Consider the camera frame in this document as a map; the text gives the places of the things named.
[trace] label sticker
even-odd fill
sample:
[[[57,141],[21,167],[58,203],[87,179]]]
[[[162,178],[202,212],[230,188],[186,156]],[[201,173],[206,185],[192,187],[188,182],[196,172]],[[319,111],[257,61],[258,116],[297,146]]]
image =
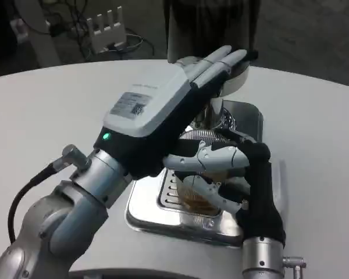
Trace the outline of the label sticker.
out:
[[[110,110],[110,114],[134,120],[144,112],[151,98],[144,94],[125,92]]]

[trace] screw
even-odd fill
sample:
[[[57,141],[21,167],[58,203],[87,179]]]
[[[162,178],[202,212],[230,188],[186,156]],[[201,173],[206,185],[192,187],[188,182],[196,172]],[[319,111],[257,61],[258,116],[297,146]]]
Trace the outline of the screw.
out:
[[[27,270],[23,270],[22,277],[27,278],[30,275],[30,273]]]
[[[39,233],[40,238],[45,238],[47,236],[47,233],[45,231],[42,231]]]

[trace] stainless steel drip tray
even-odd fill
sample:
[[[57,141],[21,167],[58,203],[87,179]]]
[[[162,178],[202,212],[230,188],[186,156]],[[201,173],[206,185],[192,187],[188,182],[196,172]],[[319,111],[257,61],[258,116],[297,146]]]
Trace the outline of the stainless steel drip tray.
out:
[[[241,245],[241,230],[228,212],[206,216],[189,212],[178,200],[172,171],[137,181],[128,201],[126,218],[138,231],[212,242]]]

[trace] metal grate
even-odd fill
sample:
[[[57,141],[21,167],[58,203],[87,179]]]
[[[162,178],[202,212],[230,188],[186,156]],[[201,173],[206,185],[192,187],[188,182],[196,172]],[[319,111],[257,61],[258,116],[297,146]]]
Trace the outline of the metal grate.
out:
[[[182,203],[177,193],[176,177],[172,170],[167,170],[165,173],[158,202],[163,208],[175,209],[188,214],[215,217],[220,213],[220,211],[215,212],[209,209],[194,211]]]

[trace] silver robotic arm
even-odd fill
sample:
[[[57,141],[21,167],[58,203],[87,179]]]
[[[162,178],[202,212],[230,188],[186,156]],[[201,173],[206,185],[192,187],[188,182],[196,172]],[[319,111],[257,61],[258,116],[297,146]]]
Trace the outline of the silver robotic arm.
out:
[[[222,48],[188,71],[168,64],[143,73],[106,114],[88,157],[75,146],[67,146],[61,158],[34,177],[27,186],[35,186],[70,164],[77,167],[69,181],[61,181],[53,193],[28,210],[16,240],[12,231],[13,243],[0,258],[0,279],[68,278],[72,264],[108,218],[107,209],[131,180],[155,176],[164,167],[183,173],[184,181],[197,180],[193,183],[196,191],[236,215],[245,234],[245,278],[282,278],[285,236],[276,234],[283,231],[282,220],[269,203],[269,149],[230,135],[226,135],[230,142],[224,146],[179,140],[192,119],[218,94],[230,68],[247,53],[238,51],[229,56],[229,52],[228,47]],[[228,185],[194,174],[230,168],[246,169],[251,186],[249,208],[241,208],[230,192],[220,194]],[[22,194],[31,187],[25,187]],[[273,218],[267,222],[263,212]],[[276,231],[266,232],[272,227]],[[296,263],[285,260],[286,265]]]

